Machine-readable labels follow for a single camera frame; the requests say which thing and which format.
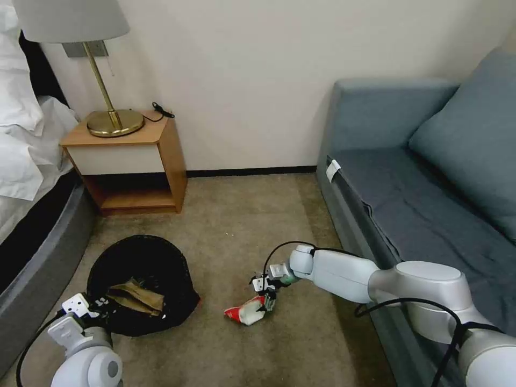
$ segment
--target red and white wrapper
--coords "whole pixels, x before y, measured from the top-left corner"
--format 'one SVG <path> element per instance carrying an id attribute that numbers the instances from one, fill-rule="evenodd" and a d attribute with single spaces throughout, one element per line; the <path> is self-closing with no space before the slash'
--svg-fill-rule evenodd
<path id="1" fill-rule="evenodd" d="M 224 314 L 239 323 L 251 325 L 265 316 L 265 311 L 258 311 L 264 304 L 265 296 L 256 296 L 242 306 L 226 309 Z"/>

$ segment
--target baseboard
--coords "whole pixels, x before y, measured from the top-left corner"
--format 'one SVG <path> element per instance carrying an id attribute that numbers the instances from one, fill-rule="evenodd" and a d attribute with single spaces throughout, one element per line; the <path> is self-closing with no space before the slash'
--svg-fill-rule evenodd
<path id="1" fill-rule="evenodd" d="M 315 173 L 316 166 L 303 167 L 274 167 L 274 168 L 244 168 L 244 169 L 205 169 L 187 171 L 188 177 L 215 176 L 250 176 L 250 175 L 281 175 L 298 173 Z"/>

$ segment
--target pillow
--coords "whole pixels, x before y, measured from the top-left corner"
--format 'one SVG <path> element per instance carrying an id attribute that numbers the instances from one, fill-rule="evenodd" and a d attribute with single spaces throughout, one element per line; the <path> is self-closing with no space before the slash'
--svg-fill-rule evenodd
<path id="1" fill-rule="evenodd" d="M 0 133 L 0 195 L 34 200 L 43 175 L 29 149 L 29 144 Z"/>
<path id="2" fill-rule="evenodd" d="M 41 135 L 43 112 L 32 90 L 27 58 L 18 42 L 20 31 L 15 9 L 0 5 L 0 127 L 19 125 Z"/>
<path id="3" fill-rule="evenodd" d="M 408 145 L 516 242 L 516 54 L 492 51 Z"/>

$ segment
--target carpet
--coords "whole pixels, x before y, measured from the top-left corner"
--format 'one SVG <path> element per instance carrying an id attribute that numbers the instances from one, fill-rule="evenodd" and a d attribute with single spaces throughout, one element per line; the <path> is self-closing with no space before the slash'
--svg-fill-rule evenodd
<path id="1" fill-rule="evenodd" d="M 247 283 L 276 245 L 295 239 L 340 247 L 314 175 L 195 178 L 181 214 L 98 218 L 57 305 L 85 290 L 102 251 L 134 234 L 175 244 L 202 301 L 166 332 L 113 335 L 125 387 L 395 386 L 370 319 L 355 319 L 354 304 L 308 281 L 283 289 L 273 314 L 251 327 L 223 317 L 225 308 L 253 296 Z M 293 246 L 271 262 L 286 260 Z M 24 363 L 24 386 L 50 386 L 63 359 L 62 348 L 43 334 Z M 15 386 L 14 374 L 13 367 L 0 387 Z"/>

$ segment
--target wooden nightstand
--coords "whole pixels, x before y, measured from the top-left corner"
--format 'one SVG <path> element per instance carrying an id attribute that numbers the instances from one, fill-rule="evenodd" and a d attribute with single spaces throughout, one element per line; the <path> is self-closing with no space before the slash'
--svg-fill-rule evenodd
<path id="1" fill-rule="evenodd" d="M 155 111 L 144 114 L 160 117 Z M 187 176 L 173 119 L 145 120 L 137 132 L 114 138 L 91 135 L 86 121 L 61 146 L 102 215 L 181 211 Z"/>

